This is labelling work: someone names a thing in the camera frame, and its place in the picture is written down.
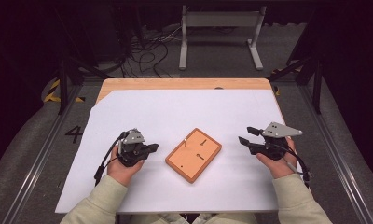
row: table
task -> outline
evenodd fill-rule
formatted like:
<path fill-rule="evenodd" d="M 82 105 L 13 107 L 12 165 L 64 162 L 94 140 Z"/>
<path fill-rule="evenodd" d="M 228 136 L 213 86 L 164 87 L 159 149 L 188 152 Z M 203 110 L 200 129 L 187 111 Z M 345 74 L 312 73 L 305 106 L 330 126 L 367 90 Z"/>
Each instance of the table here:
<path fill-rule="evenodd" d="M 239 135 L 261 144 L 263 138 L 249 134 L 246 127 L 264 129 L 272 121 L 283 122 L 266 79 L 107 79 L 97 102 L 90 111 L 57 213 L 68 212 L 90 193 L 96 164 L 126 127 L 138 128 L 145 143 L 157 143 L 159 149 L 133 178 L 119 213 L 278 209 L 269 170 L 238 140 Z M 165 158 L 193 128 L 203 130 L 222 148 L 190 184 L 165 163 Z"/>

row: white paper sheet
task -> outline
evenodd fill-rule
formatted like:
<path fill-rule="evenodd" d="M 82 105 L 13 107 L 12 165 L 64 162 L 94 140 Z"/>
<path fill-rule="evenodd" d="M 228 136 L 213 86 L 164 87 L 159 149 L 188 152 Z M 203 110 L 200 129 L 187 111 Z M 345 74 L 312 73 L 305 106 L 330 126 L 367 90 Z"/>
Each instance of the white paper sheet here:
<path fill-rule="evenodd" d="M 145 144 L 159 144 L 135 175 L 120 213 L 272 211 L 278 209 L 269 170 L 238 136 L 283 117 L 271 90 L 113 91 L 92 108 L 56 212 L 67 213 L 94 188 L 93 176 L 121 132 L 137 128 Z M 194 128 L 222 144 L 195 183 L 165 158 Z"/>

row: white metal leg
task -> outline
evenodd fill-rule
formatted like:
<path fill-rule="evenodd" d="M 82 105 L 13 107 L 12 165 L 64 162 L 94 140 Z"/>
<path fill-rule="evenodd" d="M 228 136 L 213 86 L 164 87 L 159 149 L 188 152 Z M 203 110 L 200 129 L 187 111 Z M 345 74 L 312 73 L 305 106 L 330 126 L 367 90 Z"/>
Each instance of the white metal leg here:
<path fill-rule="evenodd" d="M 187 7 L 183 6 L 183 19 L 182 19 L 182 31 L 183 39 L 181 43 L 181 54 L 180 54 L 180 70 L 187 69 Z"/>
<path fill-rule="evenodd" d="M 183 39 L 180 53 L 180 70 L 187 69 L 187 27 L 188 26 L 244 26 L 255 27 L 254 37 L 248 39 L 248 47 L 253 56 L 256 70 L 262 70 L 263 65 L 256 50 L 256 41 L 259 37 L 260 28 L 265 17 L 266 7 L 259 12 L 187 12 L 183 6 L 182 31 Z"/>
<path fill-rule="evenodd" d="M 248 47 L 250 48 L 251 55 L 253 56 L 254 64 L 256 65 L 256 70 L 262 70 L 263 65 L 259 58 L 258 51 L 256 50 L 256 41 L 258 40 L 260 28 L 262 27 L 262 22 L 265 17 L 266 7 L 262 7 L 259 11 L 258 19 L 256 20 L 256 30 L 254 31 L 253 39 L 248 39 Z"/>

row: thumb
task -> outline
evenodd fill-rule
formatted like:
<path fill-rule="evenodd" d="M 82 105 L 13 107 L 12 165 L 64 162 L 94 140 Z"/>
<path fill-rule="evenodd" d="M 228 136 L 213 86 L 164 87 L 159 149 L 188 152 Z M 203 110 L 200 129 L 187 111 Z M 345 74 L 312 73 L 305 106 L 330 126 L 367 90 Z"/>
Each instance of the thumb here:
<path fill-rule="evenodd" d="M 117 150 L 118 150 L 118 145 L 113 147 L 111 151 L 111 159 L 114 159 L 117 156 Z"/>
<path fill-rule="evenodd" d="M 137 163 L 135 163 L 131 169 L 133 170 L 134 173 L 137 173 L 141 168 L 143 167 L 144 160 L 140 160 Z"/>
<path fill-rule="evenodd" d="M 265 156 L 264 154 L 262 153 L 256 153 L 256 157 L 264 164 L 266 165 L 269 169 L 271 168 L 272 166 L 272 162 L 273 160 L 271 160 L 270 158 L 268 158 L 267 156 Z"/>

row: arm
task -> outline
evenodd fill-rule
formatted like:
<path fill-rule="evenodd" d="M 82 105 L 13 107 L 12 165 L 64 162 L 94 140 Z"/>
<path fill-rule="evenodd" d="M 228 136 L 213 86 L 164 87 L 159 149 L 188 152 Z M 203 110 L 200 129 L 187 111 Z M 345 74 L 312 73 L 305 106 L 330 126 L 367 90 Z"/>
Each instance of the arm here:
<path fill-rule="evenodd" d="M 288 145 L 295 149 L 294 142 L 287 138 Z M 273 176 L 273 185 L 279 204 L 279 220 L 288 223 L 331 223 L 323 208 L 313 199 L 300 176 L 288 167 L 290 162 L 297 167 L 297 159 L 286 153 L 284 158 L 273 161 L 258 153 L 256 157 L 262 161 Z"/>
<path fill-rule="evenodd" d="M 117 147 L 114 147 L 110 161 L 116 157 Z M 111 161 L 107 175 L 90 196 L 77 204 L 61 223 L 114 223 L 131 178 L 141 169 L 143 163 L 139 161 L 133 167 L 125 167 L 118 160 Z"/>

